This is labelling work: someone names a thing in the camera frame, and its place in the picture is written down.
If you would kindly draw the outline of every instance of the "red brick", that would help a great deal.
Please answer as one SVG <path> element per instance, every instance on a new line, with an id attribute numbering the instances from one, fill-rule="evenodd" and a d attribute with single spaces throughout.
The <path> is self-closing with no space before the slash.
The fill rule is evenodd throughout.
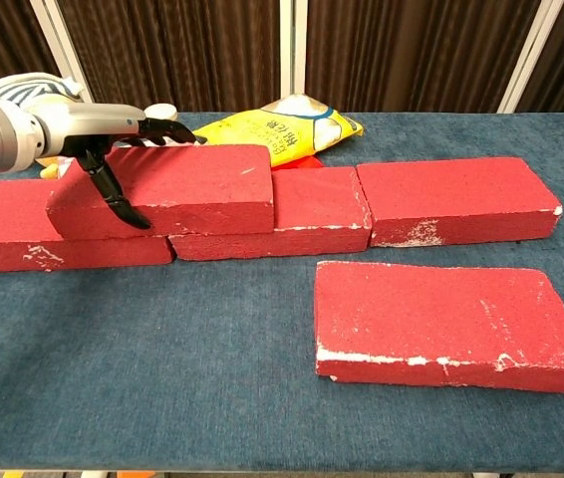
<path id="1" fill-rule="evenodd" d="M 316 372 L 564 392 L 564 304 L 530 269 L 321 262 Z"/>
<path id="2" fill-rule="evenodd" d="M 372 246 L 435 246 L 550 236 L 563 207 L 525 161 L 482 157 L 358 166 Z"/>
<path id="3" fill-rule="evenodd" d="M 168 264 L 164 237 L 69 241 L 45 214 L 52 180 L 0 181 L 0 272 Z"/>
<path id="4" fill-rule="evenodd" d="M 136 229 L 116 217 L 73 163 L 47 208 L 63 237 L 273 231 L 271 159 L 264 146 L 125 147 L 114 149 L 108 163 L 152 227 Z"/>
<path id="5" fill-rule="evenodd" d="M 368 247 L 371 215 L 355 168 L 273 172 L 275 231 L 269 234 L 171 236 L 183 260 L 360 252 Z"/>

